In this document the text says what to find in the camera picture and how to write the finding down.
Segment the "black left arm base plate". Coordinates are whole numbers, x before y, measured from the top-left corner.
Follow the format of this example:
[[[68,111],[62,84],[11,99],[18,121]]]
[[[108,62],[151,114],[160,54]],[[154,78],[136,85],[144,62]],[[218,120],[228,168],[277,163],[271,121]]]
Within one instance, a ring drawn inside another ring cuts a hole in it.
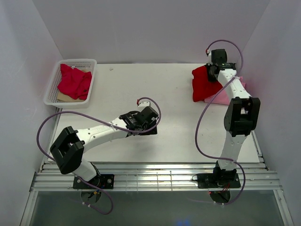
[[[114,188],[114,174],[101,174],[96,175],[93,179],[87,182],[83,182],[77,177],[74,178],[72,188],[73,189],[92,189],[94,187],[101,189],[113,189]]]

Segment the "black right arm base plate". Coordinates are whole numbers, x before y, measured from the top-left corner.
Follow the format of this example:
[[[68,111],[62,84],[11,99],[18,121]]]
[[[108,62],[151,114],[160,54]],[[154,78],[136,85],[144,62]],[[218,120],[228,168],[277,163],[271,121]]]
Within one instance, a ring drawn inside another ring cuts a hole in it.
[[[236,173],[234,176],[217,177],[213,173],[196,174],[198,188],[240,188],[241,183]]]

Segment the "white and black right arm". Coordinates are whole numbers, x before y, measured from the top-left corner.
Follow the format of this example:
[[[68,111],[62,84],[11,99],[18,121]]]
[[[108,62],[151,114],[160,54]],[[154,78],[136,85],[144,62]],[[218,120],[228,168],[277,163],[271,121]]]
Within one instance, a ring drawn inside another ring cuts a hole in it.
[[[208,80],[222,85],[230,103],[223,120],[226,138],[221,156],[213,172],[205,174],[199,182],[205,188],[239,188],[238,156],[247,136],[256,128],[261,102],[246,91],[224,49],[208,49],[206,54],[210,57],[206,64]]]

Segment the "red t shirt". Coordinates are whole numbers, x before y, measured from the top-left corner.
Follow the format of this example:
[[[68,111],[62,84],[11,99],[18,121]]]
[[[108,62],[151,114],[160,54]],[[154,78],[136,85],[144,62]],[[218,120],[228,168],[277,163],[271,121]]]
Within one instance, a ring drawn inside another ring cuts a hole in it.
[[[222,89],[218,81],[209,81],[206,66],[201,66],[192,71],[192,100],[194,102],[205,101],[212,98]]]

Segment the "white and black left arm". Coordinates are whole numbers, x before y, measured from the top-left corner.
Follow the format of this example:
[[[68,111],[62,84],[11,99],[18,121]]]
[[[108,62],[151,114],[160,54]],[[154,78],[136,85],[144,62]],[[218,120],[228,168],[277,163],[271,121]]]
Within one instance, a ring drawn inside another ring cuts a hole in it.
[[[157,133],[160,114],[149,101],[138,104],[136,111],[122,114],[110,122],[86,129],[64,128],[50,147],[50,152],[62,174],[72,173],[89,188],[106,187],[107,179],[83,155],[90,149],[130,136],[148,136]]]

